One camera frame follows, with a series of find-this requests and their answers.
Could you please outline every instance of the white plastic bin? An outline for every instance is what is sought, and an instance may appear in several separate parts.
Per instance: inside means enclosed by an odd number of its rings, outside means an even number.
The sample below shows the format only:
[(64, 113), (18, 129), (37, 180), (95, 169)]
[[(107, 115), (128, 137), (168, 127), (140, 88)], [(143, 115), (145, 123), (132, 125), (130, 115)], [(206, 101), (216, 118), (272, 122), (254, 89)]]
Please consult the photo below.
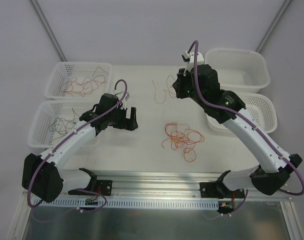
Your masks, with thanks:
[(264, 57), (255, 51), (214, 48), (205, 54), (205, 64), (217, 71), (224, 90), (255, 94), (271, 81)]
[[(49, 100), (38, 107), (28, 135), (28, 145), (32, 148), (50, 148), (59, 143), (82, 113), (91, 110), (98, 102), (88, 100)], [(86, 146), (96, 144), (97, 137)]]
[(44, 95), (52, 99), (96, 99), (108, 92), (112, 65), (63, 61), (55, 65)]
[[(238, 92), (237, 95), (246, 104), (254, 121), (266, 132), (271, 133), (277, 127), (277, 116), (272, 101), (261, 94)], [(214, 118), (207, 116), (210, 129), (221, 132), (231, 133), (224, 125), (219, 124)]]

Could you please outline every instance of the white table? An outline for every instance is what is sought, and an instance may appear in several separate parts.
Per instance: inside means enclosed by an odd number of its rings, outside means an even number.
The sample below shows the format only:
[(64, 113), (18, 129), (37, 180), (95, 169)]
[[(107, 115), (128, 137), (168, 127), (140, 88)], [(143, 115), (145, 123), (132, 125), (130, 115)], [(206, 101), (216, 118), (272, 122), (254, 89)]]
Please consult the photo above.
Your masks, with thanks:
[[(109, 127), (101, 132), (98, 145), (81, 149), (65, 166), (66, 169), (87, 168), (101, 171), (135, 171), (156, 173), (222, 173), (242, 170), (258, 165), (252, 153), (232, 133), (212, 131), (204, 111), (191, 99), (167, 97), (162, 102), (168, 75), (176, 76), (179, 66), (113, 66), (113, 82), (128, 83), (130, 99), (127, 107), (137, 107), (139, 128), (135, 131)], [(167, 138), (165, 124), (188, 124), (199, 131), (205, 141), (195, 147), (197, 159), (188, 163), (183, 150), (173, 151)]]

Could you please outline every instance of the robotic arm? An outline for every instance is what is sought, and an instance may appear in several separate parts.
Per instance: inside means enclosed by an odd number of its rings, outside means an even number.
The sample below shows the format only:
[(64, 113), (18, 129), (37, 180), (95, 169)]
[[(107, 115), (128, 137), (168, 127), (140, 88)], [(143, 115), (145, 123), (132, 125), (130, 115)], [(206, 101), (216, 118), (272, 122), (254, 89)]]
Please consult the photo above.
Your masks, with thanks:
[(38, 156), (28, 155), (24, 161), (22, 186), (28, 190), (32, 183), (31, 192), (47, 203), (55, 200), (61, 192), (81, 188), (96, 192), (98, 184), (96, 174), (85, 168), (72, 171), (62, 170), (62, 168), (82, 146), (108, 126), (129, 131), (138, 128), (136, 108), (132, 107), (130, 118), (126, 118), (127, 109), (123, 108), (128, 96), (126, 92), (120, 101), (117, 96), (105, 93), (99, 104), (81, 115), (79, 122), (59, 144)]
[(297, 167), (302, 162), (298, 154), (289, 154), (279, 147), (252, 119), (244, 102), (232, 91), (222, 90), (217, 72), (198, 52), (195, 41), (189, 51), (183, 55), (186, 68), (179, 69), (177, 80), (173, 83), (176, 97), (193, 99), (204, 112), (232, 131), (253, 153), (259, 164), (241, 171), (226, 171), (206, 188), (206, 193), (216, 198), (224, 198), (231, 191), (255, 187), (266, 195), (272, 195), (280, 189), (295, 171), (303, 186), (304, 181)]

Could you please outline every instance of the perforated plastic basket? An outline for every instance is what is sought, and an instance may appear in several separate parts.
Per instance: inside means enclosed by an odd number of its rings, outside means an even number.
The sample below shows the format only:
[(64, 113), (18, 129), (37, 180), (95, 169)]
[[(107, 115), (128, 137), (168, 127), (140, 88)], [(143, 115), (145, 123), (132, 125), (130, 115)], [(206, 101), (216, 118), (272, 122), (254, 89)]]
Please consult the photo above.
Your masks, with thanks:
[(108, 92), (112, 65), (100, 62), (63, 61), (55, 65), (44, 95), (52, 99), (96, 99)]
[(217, 71), (224, 90), (255, 94), (271, 82), (264, 57), (255, 51), (214, 48), (205, 54), (205, 64)]
[[(79, 100), (44, 101), (38, 107), (29, 131), (28, 145), (32, 148), (49, 148), (62, 140), (82, 113), (93, 108), (97, 102)], [(86, 146), (96, 144), (97, 137)]]
[[(276, 129), (277, 117), (271, 100), (264, 95), (255, 93), (238, 92), (237, 95), (246, 104), (246, 108), (250, 111), (255, 122), (265, 132), (271, 133)], [(214, 118), (207, 116), (207, 120), (210, 129), (222, 133), (231, 133), (231, 131), (222, 124), (219, 124)]]

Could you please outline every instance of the orange string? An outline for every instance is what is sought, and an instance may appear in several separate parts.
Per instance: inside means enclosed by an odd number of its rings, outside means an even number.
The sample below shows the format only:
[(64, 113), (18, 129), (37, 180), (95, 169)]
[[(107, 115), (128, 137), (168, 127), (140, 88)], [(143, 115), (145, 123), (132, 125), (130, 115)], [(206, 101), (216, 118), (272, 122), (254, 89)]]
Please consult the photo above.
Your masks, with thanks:
[(167, 87), (167, 89), (163, 89), (163, 91), (164, 91), (164, 93), (165, 93), (165, 98), (164, 98), (164, 100), (162, 101), (162, 102), (157, 102), (157, 100), (156, 100), (156, 86), (155, 86), (155, 83), (154, 83), (154, 81), (152, 80), (152, 82), (153, 82), (153, 85), (154, 85), (154, 101), (157, 103), (157, 104), (163, 104), (165, 101), (166, 101), (166, 98), (167, 98), (167, 94), (166, 93), (168, 93), (168, 95), (171, 97), (171, 98), (176, 98), (176, 93), (174, 93), (174, 92), (172, 92), (171, 90), (170, 90), (170, 88), (172, 88), (172, 86), (168, 86), (168, 79), (170, 78), (170, 77), (172, 77), (172, 79), (175, 81), (175, 78), (172, 76), (172, 75), (169, 75), (168, 77), (167, 77), (167, 79), (166, 79), (166, 87)]
[[(87, 76), (82, 83), (79, 83), (76, 77), (72, 77), (70, 81), (63, 83), (60, 87), (60, 91), (62, 93), (67, 93), (72, 96), (73, 94), (80, 95), (84, 97), (85, 95), (89, 95), (93, 93), (95, 90), (97, 90), (103, 83), (106, 83), (106, 79), (104, 75), (97, 75), (94, 77), (95, 73), (97, 72), (98, 69), (101, 69), (103, 72), (107, 73), (104, 71), (100, 66), (97, 66), (95, 72), (92, 75), (92, 78)], [(104, 81), (99, 81), (96, 80), (97, 77), (104, 77)]]
[[(201, 135), (199, 131), (191, 129), (187, 124), (178, 124), (177, 122), (172, 122), (165, 125), (165, 133), (168, 138), (162, 141), (161, 145), (163, 148), (165, 148), (163, 143), (167, 140), (171, 140), (172, 150), (177, 150), (179, 148), (183, 149), (183, 157), (185, 161), (191, 163), (196, 160), (197, 155), (194, 148), (197, 143), (201, 143), (205, 140), (204, 136)], [(198, 135), (199, 139), (198, 137), (198, 140), (190, 139), (189, 136), (191, 133)]]

